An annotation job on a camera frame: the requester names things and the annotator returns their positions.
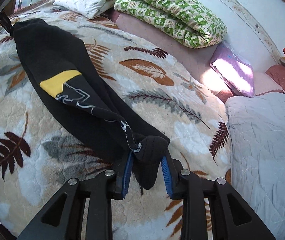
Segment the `pink quilted mattress cover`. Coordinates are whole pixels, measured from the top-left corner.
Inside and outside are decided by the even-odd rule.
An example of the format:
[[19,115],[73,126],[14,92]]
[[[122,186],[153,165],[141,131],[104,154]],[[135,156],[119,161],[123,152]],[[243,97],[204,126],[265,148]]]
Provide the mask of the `pink quilted mattress cover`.
[[156,47],[174,56],[195,80],[206,85],[221,101],[226,102],[228,98],[235,95],[209,65],[216,46],[202,49],[187,48],[156,27],[128,14],[111,10],[111,12],[108,13],[108,17],[121,30],[144,38],[153,43]]

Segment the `purple floral pillow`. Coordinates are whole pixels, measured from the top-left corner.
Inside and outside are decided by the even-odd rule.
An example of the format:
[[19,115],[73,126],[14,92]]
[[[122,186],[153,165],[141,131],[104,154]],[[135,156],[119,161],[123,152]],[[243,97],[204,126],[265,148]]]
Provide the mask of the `purple floral pillow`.
[[254,96],[253,67],[228,42],[224,41],[217,46],[209,64],[236,95]]

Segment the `grey quilted cushion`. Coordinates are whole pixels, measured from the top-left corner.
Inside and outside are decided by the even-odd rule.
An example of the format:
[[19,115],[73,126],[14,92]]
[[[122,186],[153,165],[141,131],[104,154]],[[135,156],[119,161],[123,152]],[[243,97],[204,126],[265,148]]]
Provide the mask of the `grey quilted cushion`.
[[231,183],[276,239],[285,239],[285,94],[226,103]]

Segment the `leaf pattern fleece blanket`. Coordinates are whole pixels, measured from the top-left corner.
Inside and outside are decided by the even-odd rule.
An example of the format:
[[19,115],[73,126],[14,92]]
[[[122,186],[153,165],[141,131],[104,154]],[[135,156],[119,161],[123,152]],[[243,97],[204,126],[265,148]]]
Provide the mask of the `leaf pattern fleece blanket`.
[[111,167],[128,148],[125,134],[141,142],[143,126],[166,136],[173,158],[201,178],[230,175],[231,144],[225,105],[170,53],[122,31],[107,18],[85,16],[48,0],[12,16],[14,23],[42,19],[55,35],[31,45],[34,62],[48,70],[65,56],[99,86],[79,93],[64,128],[39,97],[16,50],[0,26],[0,222],[17,237],[50,197],[72,177],[86,180]]

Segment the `green checkered folded quilt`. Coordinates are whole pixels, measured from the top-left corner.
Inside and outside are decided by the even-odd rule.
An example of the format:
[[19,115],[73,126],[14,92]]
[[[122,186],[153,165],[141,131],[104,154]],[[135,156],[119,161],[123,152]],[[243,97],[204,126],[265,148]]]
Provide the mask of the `green checkered folded quilt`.
[[228,32],[224,22],[198,0],[116,0],[114,9],[193,49],[217,45]]

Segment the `black sweatpants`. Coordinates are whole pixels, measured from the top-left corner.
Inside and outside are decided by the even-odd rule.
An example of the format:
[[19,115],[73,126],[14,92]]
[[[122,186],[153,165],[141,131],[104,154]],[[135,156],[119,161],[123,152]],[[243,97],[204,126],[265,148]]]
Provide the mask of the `black sweatpants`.
[[21,64],[53,117],[102,159],[134,154],[133,173],[155,184],[170,139],[143,120],[99,77],[82,40],[42,19],[17,22]]

